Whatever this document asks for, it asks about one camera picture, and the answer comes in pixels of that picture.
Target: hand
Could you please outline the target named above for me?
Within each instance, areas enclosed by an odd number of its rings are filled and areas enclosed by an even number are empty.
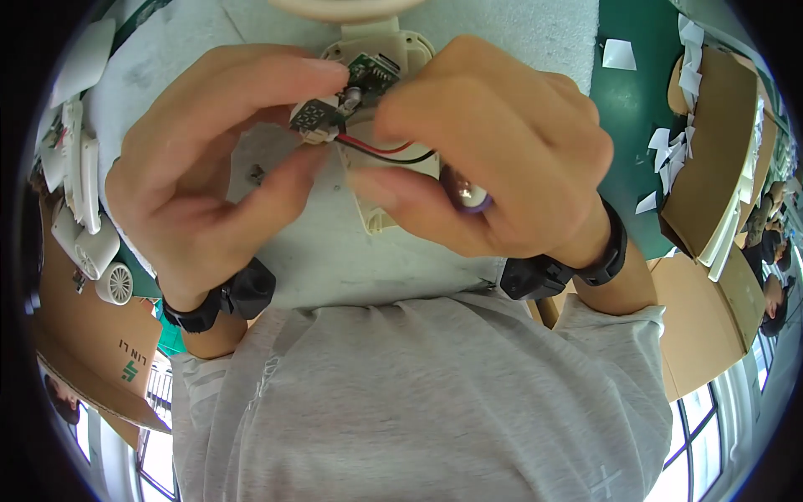
[[[307,58],[275,45],[213,49],[125,135],[106,178],[109,210],[173,308],[195,309],[304,210],[325,147],[298,148],[238,204],[226,192],[240,133],[259,121],[286,125],[292,105],[345,86],[346,67]]]
[[[414,235],[460,255],[548,254],[571,267],[605,249],[610,229],[596,190],[613,145],[569,77],[461,36],[382,100],[374,134],[437,150],[494,198],[482,214],[461,214],[437,181],[407,169],[350,175],[361,197]]]

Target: shirt sleeve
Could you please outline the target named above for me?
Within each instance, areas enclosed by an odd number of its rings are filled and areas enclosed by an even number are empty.
[[[632,437],[619,437],[621,430],[612,424],[611,430],[619,432],[598,438],[594,449],[608,455],[613,464],[625,450],[622,441],[632,443],[642,471],[644,496],[662,471],[671,440],[672,413],[658,343],[665,310],[654,306],[627,316],[610,316],[592,310],[571,294],[553,329],[585,355],[595,373],[601,370],[613,384]]]

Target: white fan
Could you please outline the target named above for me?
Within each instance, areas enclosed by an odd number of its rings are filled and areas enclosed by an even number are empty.
[[[95,291],[101,300],[114,305],[125,305],[131,300],[134,278],[123,263],[114,262],[95,282]]]

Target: capacitor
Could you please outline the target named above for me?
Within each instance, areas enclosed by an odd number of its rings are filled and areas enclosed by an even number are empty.
[[[362,101],[362,89],[348,88],[344,93],[343,104],[340,106],[346,112],[353,112]]]

